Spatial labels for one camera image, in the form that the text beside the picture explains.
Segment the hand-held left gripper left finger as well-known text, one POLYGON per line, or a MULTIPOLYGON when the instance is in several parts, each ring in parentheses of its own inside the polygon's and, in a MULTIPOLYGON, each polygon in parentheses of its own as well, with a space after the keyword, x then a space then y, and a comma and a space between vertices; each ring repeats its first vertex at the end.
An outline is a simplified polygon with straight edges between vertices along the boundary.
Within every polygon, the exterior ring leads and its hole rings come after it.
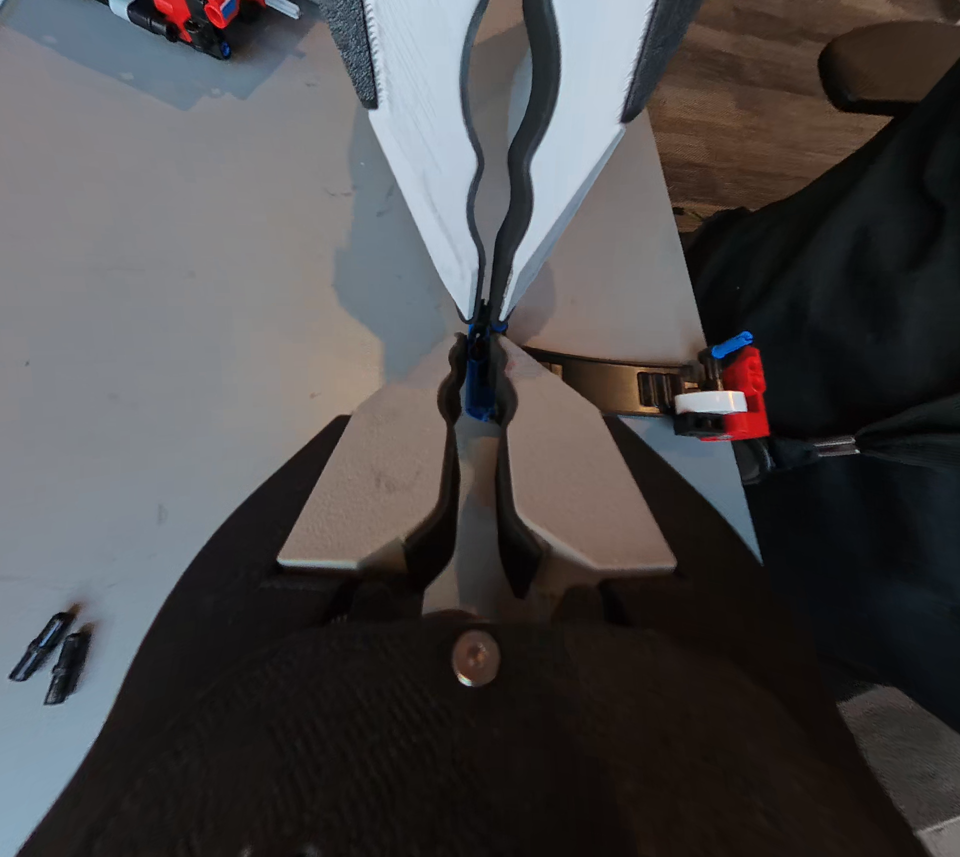
POLYGON ((455 334, 349 416, 276 561, 288 571, 400 578, 424 591, 455 549, 467 336, 455 334))

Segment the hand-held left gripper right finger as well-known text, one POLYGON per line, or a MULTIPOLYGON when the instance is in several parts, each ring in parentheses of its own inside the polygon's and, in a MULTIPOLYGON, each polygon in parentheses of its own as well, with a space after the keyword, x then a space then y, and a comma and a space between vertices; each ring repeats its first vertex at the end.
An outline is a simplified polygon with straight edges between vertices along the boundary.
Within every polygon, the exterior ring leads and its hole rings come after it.
POLYGON ((490 347, 500 561, 513 596, 672 574, 655 517, 597 407, 509 338, 490 347))

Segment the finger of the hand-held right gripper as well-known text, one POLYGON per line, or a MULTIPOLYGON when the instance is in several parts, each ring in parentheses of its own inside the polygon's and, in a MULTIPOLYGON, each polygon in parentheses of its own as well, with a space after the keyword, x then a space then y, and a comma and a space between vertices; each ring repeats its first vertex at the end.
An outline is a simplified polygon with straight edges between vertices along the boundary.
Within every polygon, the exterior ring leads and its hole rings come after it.
POLYGON ((362 0, 376 93, 368 118, 462 320, 485 271, 474 203, 484 170, 468 94, 490 0, 362 0))
POLYGON ((510 141, 510 202, 490 269, 504 325, 617 148, 656 0, 523 0, 531 87, 510 141))

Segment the black red toy brick assembly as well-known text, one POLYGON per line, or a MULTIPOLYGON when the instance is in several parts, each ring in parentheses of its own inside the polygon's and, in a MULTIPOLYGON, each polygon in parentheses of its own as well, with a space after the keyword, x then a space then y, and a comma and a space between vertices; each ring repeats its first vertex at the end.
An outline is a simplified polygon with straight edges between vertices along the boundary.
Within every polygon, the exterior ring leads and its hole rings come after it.
POLYGON ((709 443, 770 436, 762 356, 747 331, 682 363, 524 350, 605 416, 669 419, 676 436, 709 443))

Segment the blue toy brick pin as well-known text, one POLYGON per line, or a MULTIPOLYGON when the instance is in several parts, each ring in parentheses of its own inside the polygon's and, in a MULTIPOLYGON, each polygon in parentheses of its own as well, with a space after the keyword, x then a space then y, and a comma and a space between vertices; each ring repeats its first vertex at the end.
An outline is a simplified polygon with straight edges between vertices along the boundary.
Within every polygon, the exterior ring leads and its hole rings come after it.
POLYGON ((470 326, 466 340, 463 410, 471 418, 483 423, 499 424, 501 407, 498 403, 500 385, 506 366, 502 339, 509 324, 470 326))

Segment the grey desk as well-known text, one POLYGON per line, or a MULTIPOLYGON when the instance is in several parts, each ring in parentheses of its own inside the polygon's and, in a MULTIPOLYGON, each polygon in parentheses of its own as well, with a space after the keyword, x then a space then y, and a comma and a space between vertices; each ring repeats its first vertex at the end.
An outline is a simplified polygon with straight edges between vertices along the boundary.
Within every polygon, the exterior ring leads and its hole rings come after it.
POLYGON ((3 6, 2 855, 221 524, 460 323, 296 1, 242 24, 226 62, 92 0, 3 6), (92 640, 45 706, 64 639, 8 675, 61 611, 92 640))

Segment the black toy brick pin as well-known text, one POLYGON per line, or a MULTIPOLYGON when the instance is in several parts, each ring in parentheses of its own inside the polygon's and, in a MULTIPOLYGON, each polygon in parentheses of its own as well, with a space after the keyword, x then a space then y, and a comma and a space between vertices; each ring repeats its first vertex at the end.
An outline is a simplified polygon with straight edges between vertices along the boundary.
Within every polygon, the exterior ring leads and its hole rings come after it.
POLYGON ((44 696, 45 707, 62 705, 75 693, 86 667, 91 640, 91 624, 85 624, 63 638, 44 696))
POLYGON ((39 671, 59 646, 76 618, 74 611, 54 613, 44 624, 25 651, 10 670, 7 679, 13 683, 24 683, 39 671))

